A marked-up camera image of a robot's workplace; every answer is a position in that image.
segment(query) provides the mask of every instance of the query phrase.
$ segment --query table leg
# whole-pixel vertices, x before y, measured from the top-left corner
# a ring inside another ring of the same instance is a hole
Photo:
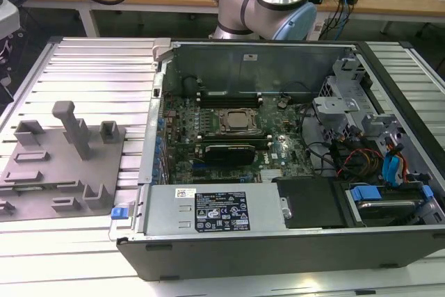
[[[320,38],[321,31],[323,30],[325,21],[327,19],[329,19],[329,12],[317,12],[317,16],[315,18],[314,25],[309,30],[306,40],[318,41],[318,39]]]
[[[383,25],[382,25],[382,28],[380,28],[380,32],[382,34],[386,35],[388,33],[389,28],[391,28],[392,23],[393,23],[392,21],[384,22]]]
[[[100,37],[99,29],[97,29],[97,24],[95,17],[90,9],[82,8],[78,9],[81,16],[82,24],[85,29],[86,35],[89,38]]]

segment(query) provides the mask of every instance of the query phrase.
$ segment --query workbench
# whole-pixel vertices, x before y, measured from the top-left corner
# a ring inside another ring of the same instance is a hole
[[[25,6],[35,8],[69,8],[79,12],[88,37],[98,37],[94,10],[130,10],[139,12],[218,13],[212,0],[126,0],[116,6],[104,6],[87,0],[29,0]],[[317,5],[318,14],[309,39],[317,40],[320,25],[337,9],[337,0]],[[445,22],[445,2],[438,0],[359,0],[351,19],[384,22]]]
[[[149,38],[50,42],[15,94],[15,102],[0,117],[0,170],[14,150],[18,122],[61,126],[47,107],[70,99],[76,116],[87,125],[115,120],[126,127],[115,204],[133,200],[152,96],[153,44]],[[443,81],[412,49],[395,42],[372,42],[369,47],[445,145],[445,120],[430,119],[426,113],[431,109],[428,103],[437,108],[435,115],[443,111]],[[390,111],[378,88],[373,90]],[[426,96],[429,102],[424,104]],[[109,232],[111,223],[110,216],[0,223],[2,296],[356,296],[375,291],[379,296],[429,297],[443,296],[445,287],[445,250],[405,268],[144,282],[112,241],[116,235]],[[131,219],[124,220],[120,233],[130,225]]]

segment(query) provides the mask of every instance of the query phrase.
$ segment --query wooden table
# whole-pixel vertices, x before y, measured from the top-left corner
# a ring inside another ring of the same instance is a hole
[[[78,10],[88,37],[97,37],[99,32],[92,10],[132,10],[145,12],[217,13],[212,0],[126,0],[116,6],[104,6],[87,0],[29,0],[29,7],[71,8]],[[337,9],[337,0],[324,0],[317,5],[315,25]],[[438,0],[359,0],[351,15],[352,19],[381,21],[445,22],[445,2]]]

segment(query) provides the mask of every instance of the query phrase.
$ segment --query warning label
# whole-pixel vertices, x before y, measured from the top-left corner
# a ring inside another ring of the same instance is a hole
[[[195,210],[195,229],[198,232],[250,230],[244,192],[196,193]]]

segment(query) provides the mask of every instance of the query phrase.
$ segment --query metal bracket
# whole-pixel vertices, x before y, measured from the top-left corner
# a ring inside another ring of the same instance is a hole
[[[161,62],[170,56],[173,50],[171,38],[157,38],[153,43],[153,59],[156,62]]]
[[[281,210],[283,211],[284,219],[291,219],[292,218],[292,211],[289,208],[289,204],[287,202],[287,199],[286,198],[280,198],[280,204],[281,204]]]
[[[366,70],[358,59],[354,56],[337,60],[332,66],[338,80],[358,80],[361,81],[366,74]]]
[[[362,126],[367,136],[378,137],[387,132],[391,133],[398,126],[396,116],[392,114],[365,115]]]

